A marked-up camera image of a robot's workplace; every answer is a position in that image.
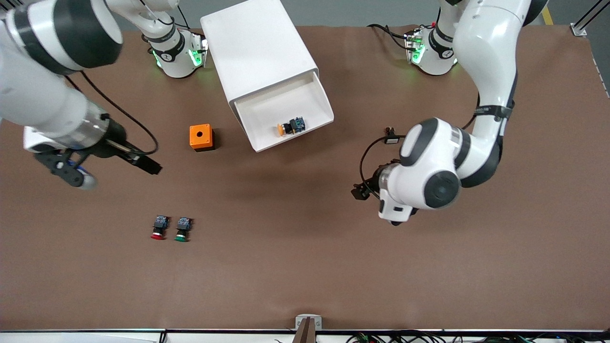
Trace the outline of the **yellow push button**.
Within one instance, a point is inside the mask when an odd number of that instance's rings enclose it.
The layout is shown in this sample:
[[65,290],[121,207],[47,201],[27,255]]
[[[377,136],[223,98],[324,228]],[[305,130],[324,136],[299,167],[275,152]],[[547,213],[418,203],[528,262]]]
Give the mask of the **yellow push button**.
[[296,117],[289,120],[287,123],[277,125],[277,132],[280,137],[285,135],[295,135],[306,130],[306,124],[303,117]]

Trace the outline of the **white plastic drawer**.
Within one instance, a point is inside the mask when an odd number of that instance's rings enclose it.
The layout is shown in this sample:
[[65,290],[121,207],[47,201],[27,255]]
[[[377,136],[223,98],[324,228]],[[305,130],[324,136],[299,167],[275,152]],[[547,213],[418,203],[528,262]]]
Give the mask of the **white plastic drawer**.
[[[334,121],[333,109],[316,72],[305,72],[235,101],[235,108],[255,152],[305,135]],[[306,130],[280,137],[277,125],[303,117]]]

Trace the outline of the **orange button box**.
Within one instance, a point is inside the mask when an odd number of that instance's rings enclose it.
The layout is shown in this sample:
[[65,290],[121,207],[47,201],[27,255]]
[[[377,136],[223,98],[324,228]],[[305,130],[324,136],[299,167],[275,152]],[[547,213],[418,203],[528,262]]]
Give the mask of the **orange button box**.
[[208,123],[190,126],[189,144],[196,152],[215,150],[215,131],[212,126]]

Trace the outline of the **red push button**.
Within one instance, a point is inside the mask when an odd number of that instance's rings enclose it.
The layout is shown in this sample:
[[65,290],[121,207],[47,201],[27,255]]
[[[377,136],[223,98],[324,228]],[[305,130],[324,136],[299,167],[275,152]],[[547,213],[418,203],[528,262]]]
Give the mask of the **red push button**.
[[152,225],[152,233],[150,238],[155,240],[165,240],[165,233],[169,226],[170,219],[170,217],[165,215],[157,215]]

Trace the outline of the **green push button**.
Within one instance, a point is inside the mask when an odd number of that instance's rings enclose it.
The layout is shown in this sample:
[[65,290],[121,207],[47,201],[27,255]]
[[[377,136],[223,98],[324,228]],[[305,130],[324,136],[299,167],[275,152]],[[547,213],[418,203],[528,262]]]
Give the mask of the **green push button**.
[[189,232],[192,228],[193,220],[189,217],[181,217],[177,221],[177,233],[174,238],[177,242],[188,242],[189,241]]

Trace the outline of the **white drawer cabinet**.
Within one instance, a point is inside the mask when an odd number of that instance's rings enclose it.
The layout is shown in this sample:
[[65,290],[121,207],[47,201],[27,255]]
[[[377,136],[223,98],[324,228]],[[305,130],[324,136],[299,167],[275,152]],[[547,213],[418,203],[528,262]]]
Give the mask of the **white drawer cabinet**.
[[281,0],[246,0],[205,15],[201,28],[229,106],[319,72]]

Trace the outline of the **brown table cover sheet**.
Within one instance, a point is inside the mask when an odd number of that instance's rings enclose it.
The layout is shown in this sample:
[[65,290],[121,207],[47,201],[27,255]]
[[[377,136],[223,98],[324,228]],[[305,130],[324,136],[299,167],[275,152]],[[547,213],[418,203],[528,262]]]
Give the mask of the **brown table cover sheet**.
[[[0,329],[283,329],[305,313],[331,329],[610,328],[610,99],[588,39],[521,31],[497,173],[393,226],[350,193],[364,149],[387,126],[464,125],[475,85],[459,65],[421,74],[372,28],[298,31],[334,122],[263,152],[214,70],[168,78],[137,33],[89,77],[154,132],[160,174],[90,158],[98,186],[75,189],[2,123]],[[205,123],[216,149],[196,152]]]

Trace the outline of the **gray metal bracket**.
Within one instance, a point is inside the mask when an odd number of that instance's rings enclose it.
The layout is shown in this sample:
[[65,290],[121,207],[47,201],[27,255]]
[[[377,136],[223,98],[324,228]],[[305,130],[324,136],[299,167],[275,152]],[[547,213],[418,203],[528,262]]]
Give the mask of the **gray metal bracket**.
[[322,317],[300,314],[295,318],[295,335],[292,343],[318,343],[317,334],[323,329]]

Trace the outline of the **white table edge rail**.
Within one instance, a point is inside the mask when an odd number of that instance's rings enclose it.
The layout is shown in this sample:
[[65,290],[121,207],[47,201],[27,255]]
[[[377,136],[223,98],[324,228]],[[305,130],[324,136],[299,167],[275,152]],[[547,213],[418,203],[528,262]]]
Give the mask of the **white table edge rail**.
[[[320,330],[318,343],[610,343],[604,330]],[[69,329],[0,331],[0,343],[292,343],[295,329]]]

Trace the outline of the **aluminium frame profile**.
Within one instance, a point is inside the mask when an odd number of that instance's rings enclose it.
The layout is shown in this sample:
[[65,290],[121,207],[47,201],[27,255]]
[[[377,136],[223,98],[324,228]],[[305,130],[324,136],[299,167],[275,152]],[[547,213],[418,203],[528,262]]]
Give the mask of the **aluminium frame profile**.
[[588,33],[586,32],[587,26],[593,22],[599,14],[601,14],[608,6],[610,6],[610,0],[597,0],[595,4],[582,15],[577,22],[571,22],[570,28],[573,35],[576,37],[584,37]]

